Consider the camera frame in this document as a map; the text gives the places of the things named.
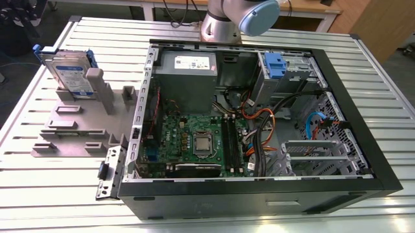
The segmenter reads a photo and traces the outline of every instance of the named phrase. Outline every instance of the green motherboard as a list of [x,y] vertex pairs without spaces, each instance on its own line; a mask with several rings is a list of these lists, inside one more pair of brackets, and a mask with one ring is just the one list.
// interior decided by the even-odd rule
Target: green motherboard
[[[217,164],[221,166],[220,177],[247,175],[240,144],[247,123],[244,119],[232,119],[235,130],[228,131],[223,129],[224,120],[221,116],[164,116],[160,146],[147,145],[144,148],[151,178],[164,178],[168,163]],[[223,142],[223,134],[229,132],[229,137],[237,140],[231,146],[233,151],[229,151],[229,145],[224,145],[228,140]],[[227,153],[237,154],[240,168],[227,166]]]

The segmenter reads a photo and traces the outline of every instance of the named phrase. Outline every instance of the white table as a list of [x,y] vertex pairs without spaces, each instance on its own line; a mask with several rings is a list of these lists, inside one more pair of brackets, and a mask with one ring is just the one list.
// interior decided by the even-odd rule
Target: white table
[[[197,28],[83,18],[56,46],[91,47],[113,89],[140,87],[148,39],[199,40]],[[243,43],[324,49],[404,189],[327,215],[140,221],[121,201],[95,201],[103,158],[33,158],[32,144],[57,96],[41,67],[0,130],[0,229],[33,232],[415,232],[415,111],[359,40],[271,30]]]
[[[137,0],[53,0],[57,2],[72,2],[72,3],[88,3],[88,4],[104,4],[104,5],[120,5],[120,6],[137,6],[143,8],[144,11],[144,20],[155,21],[153,8],[164,8],[163,2],[147,2]],[[185,9],[185,4],[168,3],[169,9]],[[196,5],[197,9],[201,11],[208,10],[207,5]],[[193,5],[188,4],[188,8],[195,10]],[[337,11],[327,11],[325,13],[313,13],[313,12],[292,12],[291,17],[303,17],[303,18],[319,18],[321,19],[316,32],[325,33],[331,27],[332,22],[336,19]],[[281,16],[288,16],[288,11],[280,12]]]

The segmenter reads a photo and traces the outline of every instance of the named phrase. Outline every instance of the ram slot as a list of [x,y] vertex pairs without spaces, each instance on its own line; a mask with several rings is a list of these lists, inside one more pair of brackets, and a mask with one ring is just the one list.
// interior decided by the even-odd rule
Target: ram slot
[[221,119],[221,147],[224,154],[224,165],[225,169],[231,169],[231,147],[229,147],[229,131],[228,131],[228,120]]
[[229,120],[228,125],[228,131],[229,131],[229,141],[231,141],[231,151],[232,151],[232,168],[235,170],[239,170],[240,166],[240,154],[239,154],[239,146],[237,146],[237,131],[236,131],[236,125],[235,120]]

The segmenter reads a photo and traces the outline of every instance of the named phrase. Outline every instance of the gray floor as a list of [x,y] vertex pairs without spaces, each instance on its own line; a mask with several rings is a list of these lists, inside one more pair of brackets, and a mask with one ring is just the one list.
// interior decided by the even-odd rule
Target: gray floor
[[[131,10],[127,6],[108,6],[96,4],[73,4],[60,2],[57,3],[59,10],[51,12],[45,10],[41,24],[36,28],[41,37],[32,39],[33,44],[41,46],[51,46],[57,39],[57,36],[68,22],[68,18],[72,15],[81,15],[85,17],[100,17],[100,18],[120,18],[132,19]],[[133,9],[135,19],[143,19],[141,10]],[[183,12],[180,10],[172,12],[173,17],[177,19]],[[156,20],[169,21],[167,14],[161,9],[156,10]],[[195,11],[189,11],[185,22],[197,20]],[[19,101],[19,98],[25,90],[27,85],[37,71],[37,67],[33,65],[9,65],[1,67],[8,63],[15,62],[29,62],[37,63],[39,61],[32,53],[28,53],[20,57],[7,57],[0,52],[0,73],[8,79],[8,82],[0,85],[0,126],[3,126],[8,115],[11,114],[13,107]],[[397,87],[403,94],[407,96],[412,105],[415,105],[415,59],[404,57],[401,52],[397,51],[389,60],[383,65],[387,73],[393,79]]]

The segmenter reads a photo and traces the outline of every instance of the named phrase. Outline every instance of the power supply label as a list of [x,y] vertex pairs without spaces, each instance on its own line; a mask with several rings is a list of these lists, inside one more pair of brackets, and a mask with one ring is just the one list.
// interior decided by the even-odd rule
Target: power supply label
[[81,67],[56,66],[61,82],[65,84],[69,92],[77,96],[91,96],[93,89],[85,78],[85,71]]
[[175,57],[175,69],[209,69],[208,57]]

